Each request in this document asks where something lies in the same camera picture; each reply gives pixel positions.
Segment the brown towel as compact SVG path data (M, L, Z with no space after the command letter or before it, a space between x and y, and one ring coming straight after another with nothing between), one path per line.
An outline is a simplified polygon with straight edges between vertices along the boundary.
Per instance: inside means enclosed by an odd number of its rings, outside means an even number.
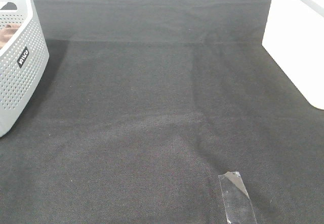
M11 37L20 28L20 24L7 24L3 29L0 30L0 49L11 39Z

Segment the black table cloth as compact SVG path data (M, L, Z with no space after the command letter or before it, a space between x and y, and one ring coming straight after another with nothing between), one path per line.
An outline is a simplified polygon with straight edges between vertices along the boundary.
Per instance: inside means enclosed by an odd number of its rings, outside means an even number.
M323 111L261 45L271 0L34 0L44 75L1 139L1 223L323 223Z

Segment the clear tape strip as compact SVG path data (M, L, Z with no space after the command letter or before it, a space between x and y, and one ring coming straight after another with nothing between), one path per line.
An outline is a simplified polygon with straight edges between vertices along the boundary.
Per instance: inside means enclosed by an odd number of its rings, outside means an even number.
M227 223L257 224L253 206L239 172L218 176Z

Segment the white perforated laundry basket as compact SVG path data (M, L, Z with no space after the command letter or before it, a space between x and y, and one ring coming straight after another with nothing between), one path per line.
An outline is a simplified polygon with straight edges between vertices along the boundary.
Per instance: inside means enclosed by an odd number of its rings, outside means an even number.
M49 51L33 0L1 0L13 10L1 10L1 29L17 31L1 48L1 136L13 127L44 73Z

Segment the white storage box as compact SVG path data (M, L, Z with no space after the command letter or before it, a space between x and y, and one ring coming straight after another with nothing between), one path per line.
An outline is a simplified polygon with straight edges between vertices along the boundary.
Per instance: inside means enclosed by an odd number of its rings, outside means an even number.
M271 0L262 46L304 98L323 109L323 0Z

